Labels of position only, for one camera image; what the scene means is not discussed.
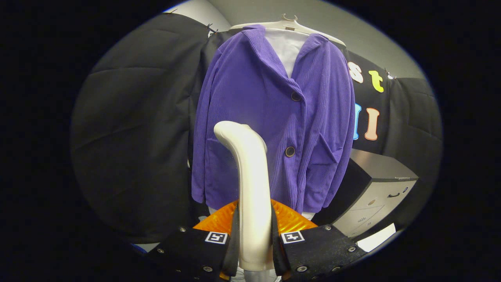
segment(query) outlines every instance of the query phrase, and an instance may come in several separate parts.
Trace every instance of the orange letter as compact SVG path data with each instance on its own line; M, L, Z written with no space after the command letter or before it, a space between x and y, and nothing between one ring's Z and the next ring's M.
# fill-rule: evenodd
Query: orange letter
M369 126L365 133L365 139L374 141L377 140L376 128L379 111L373 108L367 108L367 113L369 114Z

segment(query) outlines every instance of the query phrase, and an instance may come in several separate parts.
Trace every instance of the black fabric backdrop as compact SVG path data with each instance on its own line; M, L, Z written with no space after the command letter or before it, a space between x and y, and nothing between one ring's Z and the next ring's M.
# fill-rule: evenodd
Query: black fabric backdrop
M187 168L190 91L208 29L159 15L92 69L72 118L73 168L96 214L135 243L197 223Z

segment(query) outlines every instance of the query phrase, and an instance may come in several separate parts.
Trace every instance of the dark button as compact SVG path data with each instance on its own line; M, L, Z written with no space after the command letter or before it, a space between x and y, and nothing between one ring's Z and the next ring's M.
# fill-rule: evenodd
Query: dark button
M295 91L292 92L291 98L294 101L300 101L301 100L301 96L299 96L299 94L297 94Z
M294 147L287 147L287 149L285 149L285 155L289 158L294 156L295 152L296 150L294 149Z

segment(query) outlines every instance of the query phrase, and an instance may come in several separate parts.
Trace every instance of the orange mesh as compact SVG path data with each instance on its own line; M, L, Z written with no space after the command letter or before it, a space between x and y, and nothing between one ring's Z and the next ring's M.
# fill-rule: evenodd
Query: orange mesh
M231 222L238 200L225 205L216 212L195 225L194 229L228 233L231 236ZM279 234L315 228L317 225L290 207L272 199L272 205L277 215Z

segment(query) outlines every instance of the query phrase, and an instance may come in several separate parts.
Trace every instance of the bolt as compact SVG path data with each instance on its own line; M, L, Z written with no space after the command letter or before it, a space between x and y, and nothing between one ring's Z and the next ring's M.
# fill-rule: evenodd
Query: bolt
M297 272L305 272L308 269L307 266L301 265L298 268L296 268Z

